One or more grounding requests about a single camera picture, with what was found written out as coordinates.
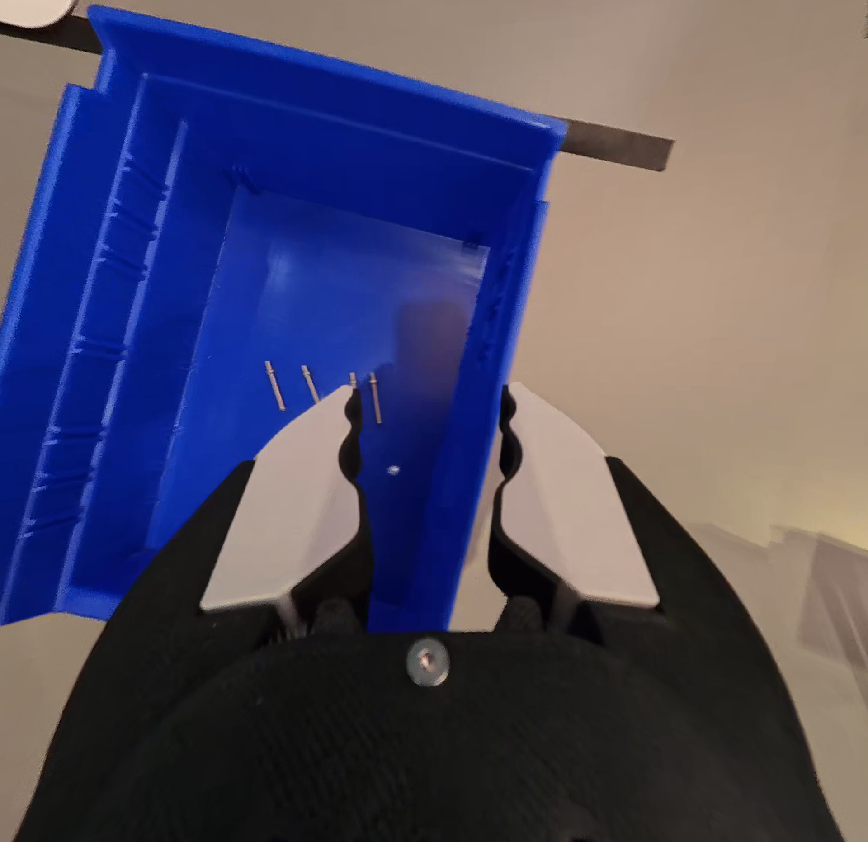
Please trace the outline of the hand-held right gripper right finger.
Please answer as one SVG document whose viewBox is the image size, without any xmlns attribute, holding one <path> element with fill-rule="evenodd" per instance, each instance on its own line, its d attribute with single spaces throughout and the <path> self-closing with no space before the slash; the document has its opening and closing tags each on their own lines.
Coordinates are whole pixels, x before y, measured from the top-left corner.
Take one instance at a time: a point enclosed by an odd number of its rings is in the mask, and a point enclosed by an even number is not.
<svg viewBox="0 0 868 842">
<path fill-rule="evenodd" d="M 586 602 L 658 607 L 650 574 L 603 449 L 517 381 L 502 395 L 488 572 L 507 612 L 571 629 Z"/>
</svg>

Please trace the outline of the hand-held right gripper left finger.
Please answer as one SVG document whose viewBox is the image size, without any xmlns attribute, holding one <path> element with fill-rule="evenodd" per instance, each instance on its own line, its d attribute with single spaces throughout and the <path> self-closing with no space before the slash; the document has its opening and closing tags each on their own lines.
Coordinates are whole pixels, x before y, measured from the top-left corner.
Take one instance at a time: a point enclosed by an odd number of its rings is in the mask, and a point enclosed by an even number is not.
<svg viewBox="0 0 868 842">
<path fill-rule="evenodd" d="M 367 624 L 373 541 L 363 489 L 359 389 L 344 384 L 253 460 L 201 597 L 204 613 L 270 607 L 293 634 L 343 601 Z"/>
</svg>

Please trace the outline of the blue plastic bin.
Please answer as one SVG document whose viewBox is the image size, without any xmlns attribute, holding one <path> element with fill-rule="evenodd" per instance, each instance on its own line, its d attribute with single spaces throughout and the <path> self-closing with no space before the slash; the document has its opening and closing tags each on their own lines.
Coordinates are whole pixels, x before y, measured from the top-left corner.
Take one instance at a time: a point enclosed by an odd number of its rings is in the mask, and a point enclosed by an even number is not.
<svg viewBox="0 0 868 842">
<path fill-rule="evenodd" d="M 2 623 L 108 619 L 312 407 L 305 364 L 320 397 L 360 380 L 373 627 L 445 629 L 565 124 L 88 16 L 102 59 L 61 98 L 2 322 Z"/>
</svg>

